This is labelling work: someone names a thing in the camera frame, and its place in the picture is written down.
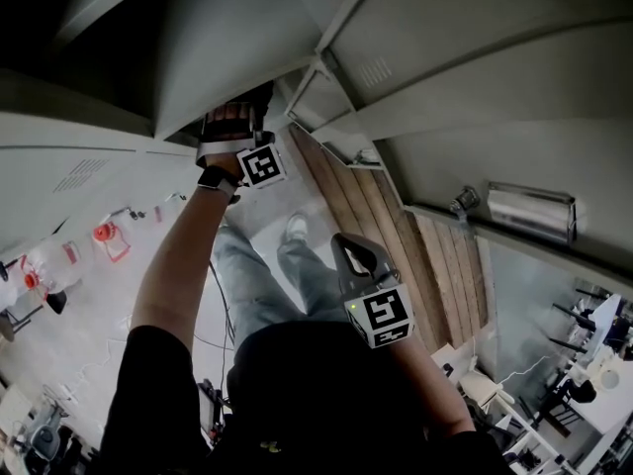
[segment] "wristwatch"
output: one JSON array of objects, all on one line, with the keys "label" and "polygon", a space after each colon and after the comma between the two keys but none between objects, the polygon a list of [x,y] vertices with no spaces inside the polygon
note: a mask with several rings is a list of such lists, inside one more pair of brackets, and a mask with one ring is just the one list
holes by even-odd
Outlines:
[{"label": "wristwatch", "polygon": [[211,165],[205,169],[198,180],[198,186],[224,192],[228,197],[229,204],[235,204],[239,200],[239,196],[233,195],[239,187],[239,180],[230,172],[216,165]]}]

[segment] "wooden plank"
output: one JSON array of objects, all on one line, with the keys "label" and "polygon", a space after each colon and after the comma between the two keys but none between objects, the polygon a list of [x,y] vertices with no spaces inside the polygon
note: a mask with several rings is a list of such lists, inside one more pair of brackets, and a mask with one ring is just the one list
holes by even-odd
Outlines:
[{"label": "wooden plank", "polygon": [[466,237],[466,247],[471,263],[471,271],[473,272],[475,291],[477,292],[479,325],[483,327],[488,323],[488,298],[486,297],[486,281],[484,279],[484,271],[482,270],[482,261],[479,256],[479,249],[475,237]]},{"label": "wooden plank", "polygon": [[466,247],[466,238],[472,237],[467,235],[462,229],[451,227],[451,236],[455,244],[455,252],[457,253],[457,261],[459,270],[462,273],[462,283],[464,284],[464,293],[466,295],[466,303],[468,305],[468,314],[471,321],[471,332],[476,334],[479,332],[479,302],[477,299],[477,290],[475,289],[475,280],[473,279],[473,271],[471,269],[471,260]]},{"label": "wooden plank", "polygon": [[415,223],[415,217],[400,207],[387,175],[383,171],[373,171],[372,174],[383,194],[385,204],[391,213],[396,230],[405,247],[405,252],[415,276],[417,288],[422,296],[424,308],[435,334],[435,339],[439,346],[444,346],[450,340],[448,323],[446,322],[442,300],[439,296],[437,282],[433,276],[433,269],[426,252],[426,246]]},{"label": "wooden plank", "polygon": [[348,169],[342,163],[338,162],[336,158],[331,156],[327,151],[324,151],[324,154],[330,167],[334,171],[334,175],[338,179],[338,183],[343,189],[349,206],[354,212],[354,216],[358,221],[363,236],[382,247],[387,247],[383,235],[378,228],[378,224],[376,223],[376,219],[374,218],[374,214],[367,203],[367,199],[365,199],[365,194],[360,188],[354,173],[351,169]]},{"label": "wooden plank", "polygon": [[444,252],[439,242],[439,236],[433,221],[429,218],[421,215],[415,215],[417,226],[424,244],[426,245],[426,251],[435,274],[435,281],[439,288],[440,298],[444,307],[444,313],[446,316],[446,323],[448,324],[448,330],[452,339],[453,347],[457,348],[464,343],[464,337],[462,335],[462,327],[459,320],[459,314],[457,312],[457,304],[455,302],[455,295],[453,294],[453,285],[448,273],[448,267],[446,266],[446,260],[444,259]]},{"label": "wooden plank", "polygon": [[387,249],[392,256],[394,265],[400,271],[402,280],[407,284],[421,338],[424,341],[426,348],[429,351],[434,352],[437,348],[439,348],[439,346],[437,344],[437,340],[435,339],[433,329],[431,328],[428,315],[424,307],[424,301],[422,300],[419,288],[417,287],[415,275],[413,274],[408,261],[407,253],[403,247],[403,242],[396,230],[396,226],[394,225],[389,209],[385,204],[383,195],[376,184],[371,170],[354,169],[354,175],[365,194],[365,198],[367,199],[372,212],[374,213],[374,217],[376,218],[380,232],[387,244]]},{"label": "wooden plank", "polygon": [[457,305],[457,313],[459,314],[459,323],[462,327],[462,336],[464,340],[466,340],[471,337],[473,330],[471,329],[466,292],[464,291],[464,282],[462,281],[462,273],[459,269],[459,261],[457,260],[457,252],[455,251],[455,243],[451,236],[451,229],[447,225],[439,222],[433,222],[433,225],[437,230],[439,242],[442,245],[448,275],[453,285],[453,294],[455,295],[455,304]]},{"label": "wooden plank", "polygon": [[306,161],[308,169],[313,174],[316,184],[340,229],[345,233],[362,236],[363,232],[358,225],[356,216],[325,157],[325,152],[316,141],[299,127],[291,125],[289,132]]}]

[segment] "sneaker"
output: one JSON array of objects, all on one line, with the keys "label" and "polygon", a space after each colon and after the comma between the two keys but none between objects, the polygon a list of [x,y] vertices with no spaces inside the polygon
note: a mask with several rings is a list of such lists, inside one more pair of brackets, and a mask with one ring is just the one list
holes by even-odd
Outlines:
[{"label": "sneaker", "polygon": [[296,239],[303,242],[308,241],[308,217],[301,212],[295,213],[292,217],[290,217],[282,237],[282,242],[288,242]]}]

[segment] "desk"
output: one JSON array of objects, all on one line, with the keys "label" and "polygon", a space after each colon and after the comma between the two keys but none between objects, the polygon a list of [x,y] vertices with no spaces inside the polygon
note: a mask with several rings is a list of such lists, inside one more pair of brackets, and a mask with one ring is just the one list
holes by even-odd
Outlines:
[{"label": "desk", "polygon": [[609,368],[617,371],[620,383],[605,391],[595,385],[597,396],[591,403],[570,400],[570,406],[601,434],[607,434],[633,413],[633,361],[616,357]]}]

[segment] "cable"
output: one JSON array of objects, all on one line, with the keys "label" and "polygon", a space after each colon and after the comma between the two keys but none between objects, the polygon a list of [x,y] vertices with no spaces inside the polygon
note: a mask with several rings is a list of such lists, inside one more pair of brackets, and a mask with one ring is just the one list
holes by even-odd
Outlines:
[{"label": "cable", "polygon": [[224,391],[224,387],[225,387],[226,337],[227,336],[228,336],[228,316],[226,316],[225,346],[222,349],[222,380],[220,382],[220,393],[222,393]]},{"label": "cable", "polygon": [[83,366],[81,366],[81,369],[75,373],[75,375],[77,375],[77,378],[79,379],[79,383],[75,386],[75,390],[70,392],[70,396],[74,397],[74,395],[79,390],[79,387],[81,386],[81,384],[89,383],[88,380],[86,380],[86,369],[88,369],[90,366],[99,366],[100,368],[103,368],[103,367],[105,367],[106,364],[108,364],[108,362],[110,362],[110,359],[112,359],[112,351],[110,350],[110,343],[123,343],[123,344],[125,344],[127,342],[128,341],[126,339],[113,339],[113,338],[106,339],[106,349],[108,350],[108,357],[106,357],[106,360],[104,360],[101,363],[100,362],[88,362],[87,364],[84,364]]},{"label": "cable", "polygon": [[211,269],[211,272],[213,273],[214,278],[216,278],[216,283],[218,284],[218,288],[220,289],[220,295],[222,296],[222,302],[225,305],[226,328],[229,329],[228,335],[230,337],[230,342],[235,344],[235,329],[233,328],[233,325],[230,321],[230,316],[228,315],[228,303],[226,302],[225,291],[223,290],[222,285],[220,284],[220,278],[218,277],[216,268],[214,267],[214,265],[212,264],[210,260],[209,260],[209,268]]},{"label": "cable", "polygon": [[230,316],[228,315],[228,303],[226,302],[225,291],[222,289],[222,285],[220,284],[220,278],[218,277],[218,273],[216,273],[216,268],[209,260],[209,268],[216,278],[216,283],[218,283],[218,288],[220,289],[220,295],[222,296],[222,301],[225,305],[225,341],[222,347],[222,380],[220,382],[220,392],[224,391],[225,387],[225,369],[226,369],[226,339],[230,335],[230,342],[235,345],[235,330],[233,329],[233,325],[230,321]]},{"label": "cable", "polygon": [[526,369],[525,371],[521,371],[520,373],[517,371],[513,371],[512,373],[509,374],[509,376],[507,376],[506,378],[504,378],[503,380],[501,380],[500,382],[497,382],[498,385],[501,385],[503,382],[507,382],[510,378],[512,378],[514,375],[525,375],[526,373],[529,373],[530,371],[532,371],[536,366],[538,366],[540,364],[540,362],[543,359],[549,359],[551,358],[550,355],[543,355],[540,359],[538,359],[534,364],[532,364],[528,369]]},{"label": "cable", "polygon": [[210,346],[214,346],[215,348],[220,348],[220,349],[225,349],[225,350],[230,350],[231,352],[234,351],[233,348],[231,348],[230,346],[224,347],[220,344],[215,344],[215,343],[211,343],[210,341],[206,341],[205,339],[202,339],[201,337],[199,337],[197,334],[194,334],[194,338],[197,339],[198,341],[204,343],[204,344],[208,344]]}]

